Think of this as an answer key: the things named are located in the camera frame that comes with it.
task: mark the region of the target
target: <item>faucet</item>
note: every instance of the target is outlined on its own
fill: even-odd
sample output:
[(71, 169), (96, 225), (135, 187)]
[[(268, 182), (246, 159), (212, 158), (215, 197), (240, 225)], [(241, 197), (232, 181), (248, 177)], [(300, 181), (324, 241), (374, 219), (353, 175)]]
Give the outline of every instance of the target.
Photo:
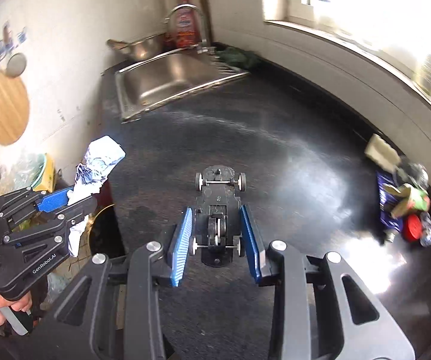
[(192, 5), (192, 4), (177, 5), (167, 14), (167, 17), (163, 22), (165, 24), (167, 24), (167, 26), (168, 26), (169, 20), (172, 17), (172, 15), (174, 14), (174, 12), (176, 12), (182, 8), (191, 8), (199, 14), (200, 26), (201, 26), (201, 28), (200, 28), (200, 38), (201, 38), (200, 46), (201, 47), (200, 46), (197, 47), (197, 52), (198, 53), (211, 53), (212, 48), (210, 47), (209, 41), (207, 40), (207, 23), (205, 21), (204, 14), (202, 13), (202, 10), (200, 10), (199, 7), (196, 7), (195, 5)]

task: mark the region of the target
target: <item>round wooden cutting board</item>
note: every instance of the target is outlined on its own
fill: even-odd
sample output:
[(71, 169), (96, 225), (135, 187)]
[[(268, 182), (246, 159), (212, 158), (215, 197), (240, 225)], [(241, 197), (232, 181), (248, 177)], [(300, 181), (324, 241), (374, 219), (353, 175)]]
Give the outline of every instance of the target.
[(24, 133), (29, 122), (29, 98), (20, 77), (0, 72), (0, 144), (10, 145)]

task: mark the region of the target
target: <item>red lid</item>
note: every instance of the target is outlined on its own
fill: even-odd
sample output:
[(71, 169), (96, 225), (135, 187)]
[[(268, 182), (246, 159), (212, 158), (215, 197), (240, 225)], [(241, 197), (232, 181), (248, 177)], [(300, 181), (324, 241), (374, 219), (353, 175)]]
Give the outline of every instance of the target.
[(406, 222), (403, 226), (403, 236), (409, 242), (418, 240), (422, 235), (422, 223), (415, 214), (410, 214), (406, 218)]

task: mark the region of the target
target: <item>sponge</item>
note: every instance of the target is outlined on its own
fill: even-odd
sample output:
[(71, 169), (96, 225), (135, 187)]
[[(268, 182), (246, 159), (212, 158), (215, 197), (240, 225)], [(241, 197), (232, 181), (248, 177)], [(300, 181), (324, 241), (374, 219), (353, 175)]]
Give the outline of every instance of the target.
[(179, 281), (184, 275), (187, 260), (188, 245), (192, 234), (192, 209), (188, 208), (180, 225), (180, 232), (172, 253), (172, 272), (170, 279), (173, 287), (178, 287)]
[(365, 149), (365, 155), (379, 165), (386, 172), (393, 173), (400, 164), (397, 152), (380, 138), (377, 134), (372, 135)]

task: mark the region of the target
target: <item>blue gripper pad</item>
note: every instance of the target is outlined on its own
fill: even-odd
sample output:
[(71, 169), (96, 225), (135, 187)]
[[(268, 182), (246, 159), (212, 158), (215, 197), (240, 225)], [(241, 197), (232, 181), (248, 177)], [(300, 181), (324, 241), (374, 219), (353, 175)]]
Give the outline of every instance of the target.
[(180, 225), (177, 242), (172, 253), (172, 272), (170, 279), (173, 287), (178, 287), (179, 281), (184, 275), (185, 263), (187, 260), (188, 245), (192, 234), (192, 209), (188, 208)]
[(71, 186), (63, 190), (58, 190), (58, 191), (52, 192), (49, 195), (46, 195), (42, 199), (40, 204), (37, 205), (37, 208), (39, 209), (39, 211), (51, 212), (62, 206), (66, 206), (68, 203), (67, 191), (73, 190), (73, 189), (74, 189), (74, 186)]
[(254, 232), (252, 231), (252, 225), (250, 224), (250, 215), (245, 205), (240, 207), (240, 222), (248, 269), (255, 282), (258, 283), (262, 278), (262, 274), (260, 273), (259, 251), (257, 249), (257, 243), (255, 242)]

